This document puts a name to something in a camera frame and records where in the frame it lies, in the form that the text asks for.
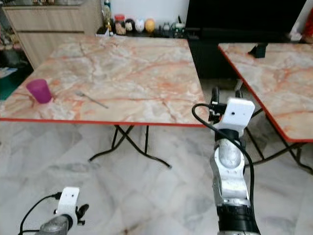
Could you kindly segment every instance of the orange ball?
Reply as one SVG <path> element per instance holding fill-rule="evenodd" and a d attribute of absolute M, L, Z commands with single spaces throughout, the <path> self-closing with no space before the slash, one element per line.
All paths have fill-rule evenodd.
<path fill-rule="evenodd" d="M 145 28 L 148 33 L 152 33 L 155 29 L 155 21 L 153 19 L 147 19 L 145 23 Z"/>

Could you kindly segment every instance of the marble table top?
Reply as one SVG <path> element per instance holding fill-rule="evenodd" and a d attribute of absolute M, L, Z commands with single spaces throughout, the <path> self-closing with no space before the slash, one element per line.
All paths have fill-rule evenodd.
<path fill-rule="evenodd" d="M 281 135 L 313 142 L 313 45 L 269 44 L 265 58 L 248 52 L 255 44 L 219 44 Z"/>
<path fill-rule="evenodd" d="M 39 104 L 26 89 L 39 78 L 52 92 L 48 104 Z M 191 108 L 203 102 L 186 40 L 75 36 L 13 92 L 1 119 L 194 126 L 201 124 Z M 199 114 L 208 117 L 204 109 Z"/>

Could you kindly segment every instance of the fork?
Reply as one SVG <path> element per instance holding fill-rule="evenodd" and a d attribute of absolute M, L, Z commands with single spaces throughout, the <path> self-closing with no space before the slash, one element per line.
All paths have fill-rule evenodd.
<path fill-rule="evenodd" d="M 82 93 L 81 91 L 75 91 L 75 94 L 80 96 L 80 97 L 87 97 L 90 101 L 92 101 L 92 102 L 94 102 L 94 103 L 96 103 L 98 105 L 101 105 L 102 107 L 108 109 L 108 106 L 100 103 L 99 101 L 96 101 L 95 99 L 91 98 L 90 96 L 86 95 L 85 93 Z"/>

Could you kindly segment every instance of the plastic cup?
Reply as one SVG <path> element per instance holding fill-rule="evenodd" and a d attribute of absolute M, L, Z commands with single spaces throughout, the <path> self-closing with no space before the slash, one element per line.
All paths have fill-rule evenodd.
<path fill-rule="evenodd" d="M 26 88 L 41 104 L 48 103 L 52 98 L 48 84 L 44 79 L 36 79 L 29 82 Z"/>

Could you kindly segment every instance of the white wall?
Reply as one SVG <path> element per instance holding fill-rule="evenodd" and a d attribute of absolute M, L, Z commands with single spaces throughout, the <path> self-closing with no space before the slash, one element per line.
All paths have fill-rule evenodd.
<path fill-rule="evenodd" d="M 296 22 L 299 22 L 298 32 L 302 33 L 305 22 L 307 21 L 307 18 L 312 8 L 313 0 L 307 0 L 300 12 L 300 15 L 298 16 L 298 19 L 296 20 Z"/>
<path fill-rule="evenodd" d="M 174 22 L 178 15 L 186 22 L 189 0 L 111 0 L 112 16 L 124 14 L 133 19 L 153 18 L 156 27 L 164 22 Z"/>

